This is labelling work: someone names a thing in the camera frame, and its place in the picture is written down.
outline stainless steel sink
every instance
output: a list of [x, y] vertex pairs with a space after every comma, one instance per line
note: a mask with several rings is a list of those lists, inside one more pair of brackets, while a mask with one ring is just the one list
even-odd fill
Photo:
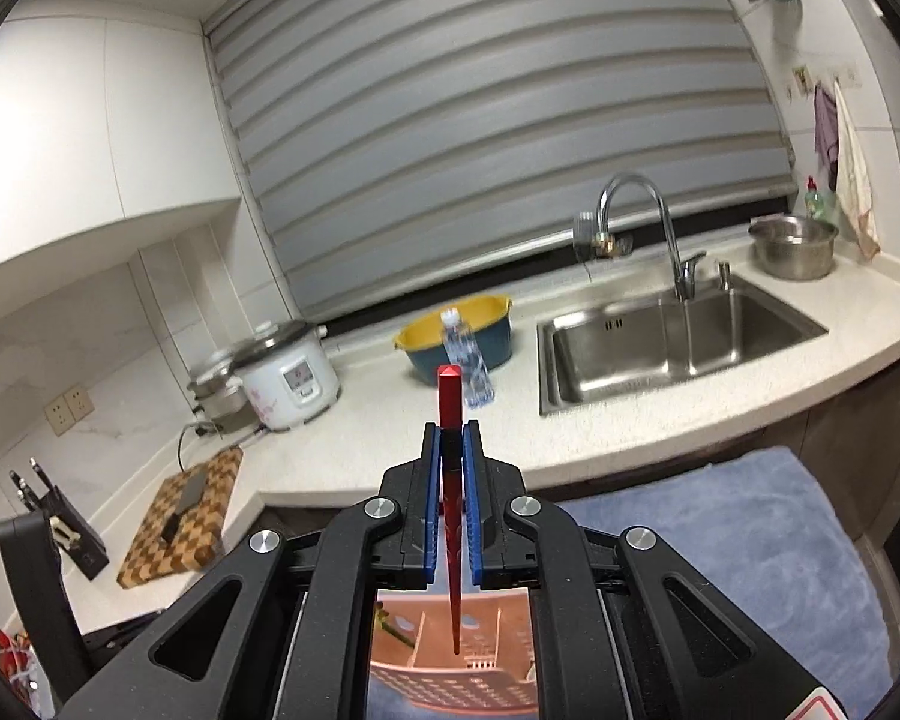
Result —
[[825, 334], [786, 303], [737, 276], [538, 324], [540, 413], [706, 376]]

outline blue towel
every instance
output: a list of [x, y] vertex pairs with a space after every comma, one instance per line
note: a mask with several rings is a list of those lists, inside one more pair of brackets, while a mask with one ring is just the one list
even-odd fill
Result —
[[[863, 720], [890, 689], [890, 640], [874, 586], [823, 490], [789, 450], [751, 452], [562, 507], [605, 533], [657, 531], [826, 685], [850, 720]], [[446, 588], [441, 561], [431, 590]], [[468, 572], [463, 591], [475, 591]], [[367, 717], [447, 714], [413, 707], [371, 680]]]

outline red stick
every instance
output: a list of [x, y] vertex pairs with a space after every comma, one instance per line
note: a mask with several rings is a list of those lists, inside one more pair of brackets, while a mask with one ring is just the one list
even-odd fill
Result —
[[453, 651], [460, 654], [460, 552], [463, 520], [463, 392], [458, 365], [437, 371], [440, 411], [440, 468], [443, 480], [443, 526], [447, 541], [447, 577], [450, 584], [450, 622]]

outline power socket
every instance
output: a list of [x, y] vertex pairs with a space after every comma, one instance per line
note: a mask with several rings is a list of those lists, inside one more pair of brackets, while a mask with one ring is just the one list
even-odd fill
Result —
[[74, 421], [79, 422], [93, 410], [93, 402], [90, 400], [90, 395], [87, 394], [87, 390], [80, 384], [68, 389], [63, 394], [63, 397], [67, 401], [70, 413], [74, 415]]
[[45, 405], [43, 413], [46, 415], [50, 427], [53, 428], [53, 432], [58, 436], [62, 436], [77, 424], [77, 420], [74, 419], [74, 415], [70, 411], [70, 407], [67, 405], [66, 398], [63, 395], [55, 397], [50, 403]]

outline chrome faucet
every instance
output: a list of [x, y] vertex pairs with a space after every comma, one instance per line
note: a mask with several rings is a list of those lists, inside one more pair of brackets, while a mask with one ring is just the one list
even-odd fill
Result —
[[597, 204], [596, 218], [596, 234], [593, 237], [592, 247], [598, 257], [619, 256], [621, 253], [629, 253], [628, 251], [620, 251], [622, 247], [618, 237], [614, 237], [607, 230], [607, 213], [610, 210], [610, 201], [621, 187], [628, 184], [636, 184], [643, 187], [650, 193], [650, 196], [656, 200], [656, 205], [660, 210], [660, 220], [663, 222], [663, 235], [667, 239], [667, 250], [670, 252], [670, 265], [674, 271], [674, 288], [677, 290], [677, 297], [680, 300], [690, 300], [693, 298], [697, 283], [697, 264], [704, 256], [705, 251], [698, 252], [685, 260], [680, 259], [680, 252], [677, 248], [677, 236], [674, 234], [674, 223], [670, 219], [670, 209], [667, 207], [667, 201], [663, 199], [660, 190], [647, 177], [639, 175], [635, 172], [617, 173], [600, 192], [600, 202]]

